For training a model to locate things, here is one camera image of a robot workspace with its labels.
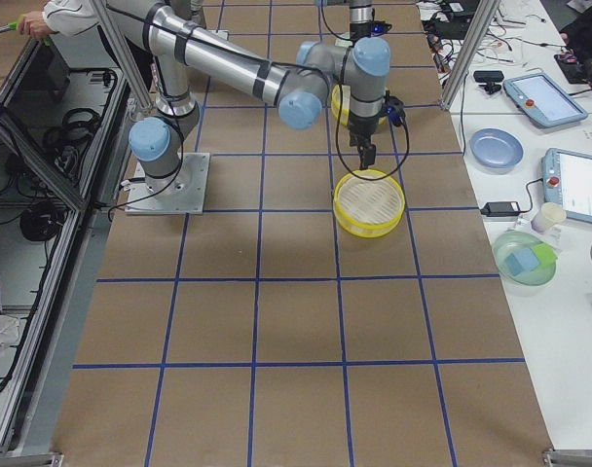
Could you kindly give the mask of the person's hand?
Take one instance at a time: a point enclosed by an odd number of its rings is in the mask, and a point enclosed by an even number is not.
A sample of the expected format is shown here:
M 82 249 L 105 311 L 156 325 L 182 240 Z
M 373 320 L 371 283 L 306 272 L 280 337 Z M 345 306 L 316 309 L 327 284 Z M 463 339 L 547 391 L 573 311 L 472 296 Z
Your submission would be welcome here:
M 47 38 L 53 32 L 45 22 L 41 11 L 23 14 L 18 21 L 17 31 L 20 35 L 37 40 Z

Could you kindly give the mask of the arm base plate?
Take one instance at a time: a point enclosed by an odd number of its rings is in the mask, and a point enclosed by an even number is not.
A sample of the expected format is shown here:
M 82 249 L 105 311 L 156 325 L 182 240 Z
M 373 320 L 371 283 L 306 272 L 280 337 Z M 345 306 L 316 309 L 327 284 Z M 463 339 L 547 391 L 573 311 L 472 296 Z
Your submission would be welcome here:
M 157 180 L 147 178 L 140 162 L 129 186 L 124 206 L 130 215 L 202 215 L 210 165 L 210 153 L 184 153 L 183 166 L 175 177 Z

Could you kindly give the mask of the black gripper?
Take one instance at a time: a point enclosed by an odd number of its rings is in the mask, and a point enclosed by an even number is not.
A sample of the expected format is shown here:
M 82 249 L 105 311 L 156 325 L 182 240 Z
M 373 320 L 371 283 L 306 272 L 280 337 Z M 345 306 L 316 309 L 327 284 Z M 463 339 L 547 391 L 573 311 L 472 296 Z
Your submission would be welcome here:
M 394 126 L 404 124 L 404 102 L 391 95 L 389 90 L 377 97 L 364 97 L 351 90 L 347 128 L 350 146 L 357 148 L 359 169 L 366 170 L 375 163 L 377 148 L 371 136 L 378 128 L 380 119 L 388 119 Z

